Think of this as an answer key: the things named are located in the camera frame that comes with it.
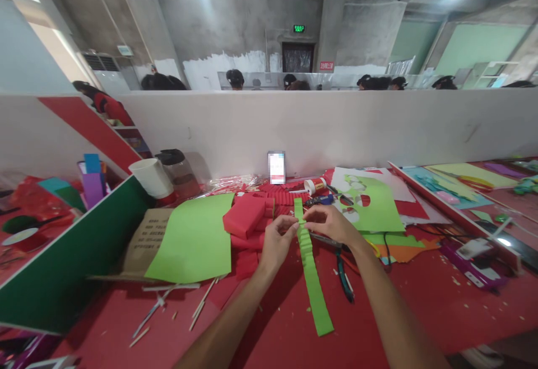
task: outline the white paper cup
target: white paper cup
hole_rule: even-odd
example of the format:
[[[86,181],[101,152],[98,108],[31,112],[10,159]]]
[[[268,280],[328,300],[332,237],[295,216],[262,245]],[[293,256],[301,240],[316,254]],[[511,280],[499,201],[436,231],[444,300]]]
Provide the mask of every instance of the white paper cup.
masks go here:
[[[174,192],[172,181],[158,159],[140,160],[131,164],[129,170],[144,190],[155,199],[166,198]]]

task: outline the finger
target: finger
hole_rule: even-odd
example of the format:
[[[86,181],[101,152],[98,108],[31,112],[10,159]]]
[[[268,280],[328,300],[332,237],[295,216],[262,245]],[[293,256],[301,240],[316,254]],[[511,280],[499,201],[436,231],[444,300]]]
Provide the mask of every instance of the finger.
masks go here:
[[[285,238],[288,241],[291,241],[293,237],[297,234],[297,229],[299,229],[299,222],[295,222],[286,233],[282,235],[283,238]]]
[[[298,221],[299,219],[297,219],[294,216],[280,215],[278,218],[276,218],[273,221],[273,223],[271,223],[271,225],[273,225],[273,227],[277,230],[281,228],[288,229],[291,225],[293,225],[295,222],[298,222]]]
[[[327,234],[327,225],[325,223],[306,222],[304,228],[314,232]]]
[[[303,219],[308,220],[309,218],[312,218],[316,214],[327,216],[329,208],[330,206],[328,205],[314,205],[309,210],[306,211],[306,213],[303,215]]]

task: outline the yellow paper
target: yellow paper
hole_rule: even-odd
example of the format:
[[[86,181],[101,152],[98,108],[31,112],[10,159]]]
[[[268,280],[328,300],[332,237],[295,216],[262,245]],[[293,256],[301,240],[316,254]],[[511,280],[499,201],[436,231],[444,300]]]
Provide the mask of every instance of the yellow paper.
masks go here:
[[[428,166],[426,168],[430,170],[430,167],[436,168],[446,173],[457,174],[458,176],[481,178],[493,184],[494,188],[514,187],[517,185],[516,180],[503,177],[500,174],[493,173],[489,170],[485,170],[469,163],[437,164]]]
[[[473,202],[478,201],[476,192],[472,188],[467,187],[465,184],[460,182],[457,178],[450,177],[450,176],[447,176],[446,174],[432,170],[431,169],[432,167],[437,168],[437,166],[426,166],[426,169],[437,175],[435,179],[437,180],[440,186],[458,194],[458,196],[468,199],[469,201],[473,201]]]

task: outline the white partition wall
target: white partition wall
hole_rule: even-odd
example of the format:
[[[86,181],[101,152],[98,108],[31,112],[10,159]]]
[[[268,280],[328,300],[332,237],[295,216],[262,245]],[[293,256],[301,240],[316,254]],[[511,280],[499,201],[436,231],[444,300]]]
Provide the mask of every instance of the white partition wall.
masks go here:
[[[188,153],[201,179],[538,154],[538,91],[140,92],[119,98],[150,150]]]

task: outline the phone screen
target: phone screen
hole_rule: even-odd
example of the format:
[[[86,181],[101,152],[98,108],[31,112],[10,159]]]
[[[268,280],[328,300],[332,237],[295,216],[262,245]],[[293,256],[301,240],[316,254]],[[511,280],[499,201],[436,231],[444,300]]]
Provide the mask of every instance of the phone screen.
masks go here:
[[[286,163],[283,150],[271,150],[269,157],[269,180],[271,184],[286,183]]]

